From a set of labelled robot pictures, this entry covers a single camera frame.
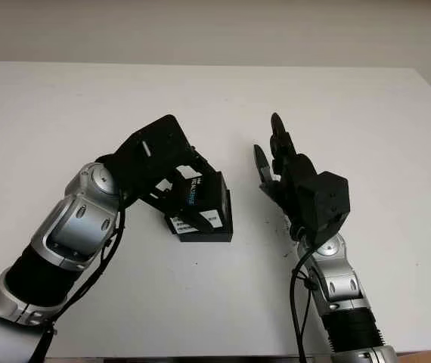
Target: wire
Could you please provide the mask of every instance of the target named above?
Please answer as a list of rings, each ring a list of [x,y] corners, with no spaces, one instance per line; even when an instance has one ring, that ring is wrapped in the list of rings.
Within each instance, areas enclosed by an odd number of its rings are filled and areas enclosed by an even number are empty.
[[[296,285],[296,279],[300,278],[298,276],[299,273],[303,274],[305,278],[308,278],[308,276],[301,271],[301,267],[305,264],[306,260],[310,258],[310,256],[319,248],[319,246],[313,247],[310,250],[306,251],[306,253],[302,256],[301,259],[299,259],[298,263],[296,264],[295,268],[292,271],[291,274],[291,282],[290,282],[290,306],[291,306],[291,316],[293,318],[293,326],[294,331],[296,335],[296,344],[298,346],[298,355],[299,355],[299,361],[300,363],[306,363],[306,354],[305,354],[305,347],[303,346],[303,336],[302,331],[299,329],[299,322],[298,322],[298,314],[296,313],[296,301],[294,298],[294,289]],[[309,302],[306,303],[307,309],[309,309]],[[303,322],[303,328],[306,325],[306,319],[308,317],[308,312],[305,312],[305,318]]]
[[[303,324],[301,325],[301,337],[305,334],[306,320],[308,319],[309,303],[312,301],[312,291],[308,289],[308,299],[306,299],[305,316],[303,318]]]
[[[115,252],[118,249],[119,243],[122,240],[123,229],[125,228],[125,207],[123,205],[123,193],[121,190],[119,191],[118,210],[119,210],[118,228],[115,229],[113,235],[111,236],[113,237],[114,235],[116,235],[115,241],[113,242],[113,246],[110,248],[110,252],[108,252],[106,257],[104,257],[106,246],[103,246],[101,250],[100,265],[88,277],[88,279],[86,279],[85,283],[81,285],[81,287],[70,297],[70,299],[66,302],[66,304],[64,304],[61,310],[49,319],[48,321],[49,324],[53,324],[57,319],[59,319],[60,316],[62,316],[63,313],[65,313],[66,310],[68,310],[69,307],[71,307],[74,303],[79,301],[88,292],[88,290],[96,283],[96,281],[98,281],[98,279],[100,278],[100,276],[103,274],[104,270],[110,263],[111,259],[115,255]]]

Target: white wall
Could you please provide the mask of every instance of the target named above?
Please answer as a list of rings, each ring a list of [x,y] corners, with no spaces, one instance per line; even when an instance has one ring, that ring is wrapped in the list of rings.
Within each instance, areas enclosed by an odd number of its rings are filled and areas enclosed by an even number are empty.
[[[4,0],[0,61],[414,67],[431,0]]]

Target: black box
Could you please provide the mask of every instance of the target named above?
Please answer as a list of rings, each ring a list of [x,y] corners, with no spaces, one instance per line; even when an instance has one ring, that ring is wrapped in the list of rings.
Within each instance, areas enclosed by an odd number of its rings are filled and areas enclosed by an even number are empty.
[[[231,194],[227,189],[221,172],[196,176],[173,185],[171,194],[185,209],[199,212],[207,219],[214,231],[203,233],[184,223],[179,218],[165,220],[173,234],[182,242],[231,242],[232,211]]]

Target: silver robotic arm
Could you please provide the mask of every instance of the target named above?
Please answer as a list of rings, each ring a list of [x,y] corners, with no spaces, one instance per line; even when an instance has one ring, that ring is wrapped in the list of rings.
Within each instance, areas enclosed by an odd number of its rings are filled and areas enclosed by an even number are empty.
[[[81,168],[22,256],[0,276],[0,363],[44,361],[54,323],[99,279],[121,240],[125,208],[137,199],[166,218],[213,231],[171,190],[156,188],[163,179],[183,182],[176,169],[182,165],[201,175],[216,174],[188,143],[175,117],[167,115],[132,134],[114,154]],[[97,256],[98,268],[68,299]]]
[[[272,169],[261,147],[254,145],[260,188],[290,220],[290,236],[299,242],[293,270],[290,305],[299,360],[306,363],[302,327],[296,314],[296,279],[312,291],[318,314],[334,350],[334,363],[397,363],[391,346],[384,346],[361,283],[346,258],[338,234],[350,212],[348,181],[331,172],[318,174],[311,160],[298,154],[280,117],[271,118]],[[301,267],[309,276],[301,278]]]
[[[298,256],[303,257],[309,248],[304,241],[299,243]],[[383,345],[365,291],[346,258],[343,237],[336,234],[322,244],[305,267],[335,352],[333,363],[398,363],[394,349]]]
[[[0,276],[0,363],[25,363],[45,322],[113,234],[119,195],[101,163],[82,167],[15,264]]]

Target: white tabletop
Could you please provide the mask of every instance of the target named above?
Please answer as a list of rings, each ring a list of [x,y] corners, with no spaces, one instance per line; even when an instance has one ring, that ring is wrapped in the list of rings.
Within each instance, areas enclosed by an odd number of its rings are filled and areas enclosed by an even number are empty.
[[[431,87],[415,71],[0,63],[0,272],[84,163],[164,114],[231,189],[230,244],[182,244],[158,211],[132,206],[50,356],[296,352],[296,256],[253,162],[254,143],[269,154],[273,111],[319,171],[349,180],[342,233],[386,341],[431,349]],[[329,352],[326,336],[312,307],[307,352]]]

